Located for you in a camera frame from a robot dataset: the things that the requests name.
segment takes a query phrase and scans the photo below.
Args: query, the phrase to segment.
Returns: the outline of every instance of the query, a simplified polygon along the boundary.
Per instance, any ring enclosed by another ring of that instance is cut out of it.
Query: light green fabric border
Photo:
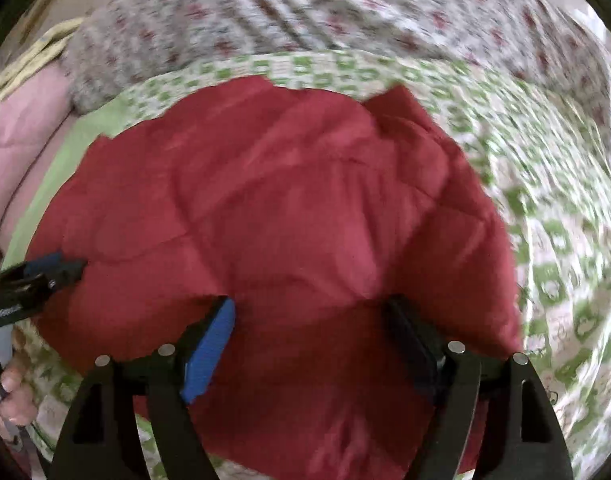
[[[123,131],[127,111],[126,98],[119,96],[74,123],[32,202],[14,229],[8,252],[3,259],[3,269],[25,259],[32,237],[54,195],[73,176],[83,155],[98,136],[114,138]]]

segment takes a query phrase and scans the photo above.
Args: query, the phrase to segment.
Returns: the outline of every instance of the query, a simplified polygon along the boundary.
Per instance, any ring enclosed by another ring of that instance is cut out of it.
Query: pink fabric
[[[431,406],[383,328],[389,293],[470,348],[521,346],[503,222],[401,86],[361,104],[235,79],[100,137],[28,256],[53,251],[88,260],[37,320],[80,372],[176,340],[206,296],[234,298],[192,420],[205,449],[281,480],[403,477]]]
[[[5,216],[0,223],[0,250],[5,254],[10,246],[14,229],[23,213],[28,209],[36,194],[38,187],[43,181],[43,177],[50,168],[56,153],[63,144],[65,137],[72,129],[72,126],[77,121],[79,116],[75,112],[71,112],[58,127],[56,133],[52,136],[49,142],[45,145],[44,150],[35,160],[32,167],[26,174],[23,182],[18,186],[16,193],[12,197]]]
[[[28,169],[72,109],[68,87],[54,62],[0,103],[0,222]]]

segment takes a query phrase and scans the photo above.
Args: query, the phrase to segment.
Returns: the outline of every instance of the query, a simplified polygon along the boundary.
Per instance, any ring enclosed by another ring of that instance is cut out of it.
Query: red cloth corner
[[[260,77],[202,89],[90,147],[29,257],[57,250],[89,264],[37,323],[81,373],[234,298],[191,415],[208,452],[276,480],[403,478],[431,407],[383,330],[389,293],[471,348],[520,347],[503,223],[403,87],[363,104]],[[462,470],[482,430],[477,413]]]

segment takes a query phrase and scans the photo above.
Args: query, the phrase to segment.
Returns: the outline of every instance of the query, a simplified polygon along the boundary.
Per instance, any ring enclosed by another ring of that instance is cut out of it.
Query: pink pillow
[[[53,62],[0,103],[0,223],[16,188],[72,109],[69,85]]]

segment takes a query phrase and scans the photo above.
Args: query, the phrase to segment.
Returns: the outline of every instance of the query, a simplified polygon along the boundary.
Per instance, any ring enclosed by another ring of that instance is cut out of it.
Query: patterned bedsheet
[[[118,134],[198,88],[248,74],[357,99],[402,82],[459,143],[507,224],[525,350],[563,428],[575,477],[589,478],[611,452],[611,148],[596,121],[569,96],[462,61],[283,53],[196,62],[137,84],[82,118],[57,157],[77,160],[99,134]],[[7,265],[23,259],[41,211],[71,170],[55,160],[19,223]],[[50,456],[80,377],[29,322],[21,327],[40,403],[30,431]],[[163,479],[151,427],[139,420],[139,428],[152,478]],[[213,460],[222,479],[265,478]]]

